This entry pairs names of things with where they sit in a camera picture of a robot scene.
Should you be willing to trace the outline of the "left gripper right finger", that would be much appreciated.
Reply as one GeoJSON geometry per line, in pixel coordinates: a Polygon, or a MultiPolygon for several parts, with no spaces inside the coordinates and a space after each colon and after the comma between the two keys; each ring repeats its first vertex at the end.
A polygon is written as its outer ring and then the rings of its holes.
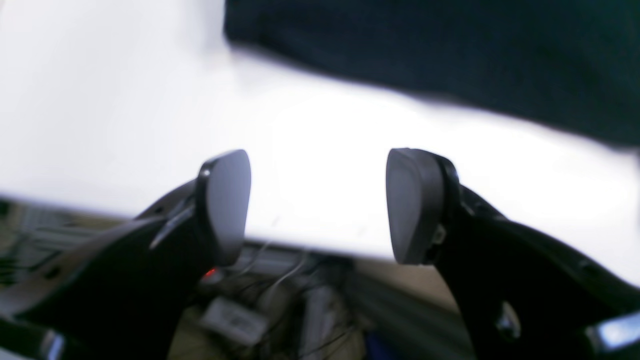
{"type": "Polygon", "coordinates": [[[393,255],[432,265],[480,360],[637,360],[638,287],[581,251],[507,219],[445,157],[393,148],[386,160],[393,255]]]}

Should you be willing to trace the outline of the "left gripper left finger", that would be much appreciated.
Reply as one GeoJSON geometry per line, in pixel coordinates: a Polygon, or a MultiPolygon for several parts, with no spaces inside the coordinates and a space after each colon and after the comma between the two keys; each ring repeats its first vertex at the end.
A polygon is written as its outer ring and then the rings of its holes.
{"type": "Polygon", "coordinates": [[[237,149],[134,219],[1,292],[1,350],[21,360],[164,360],[197,283],[235,264],[252,172],[237,149]]]}

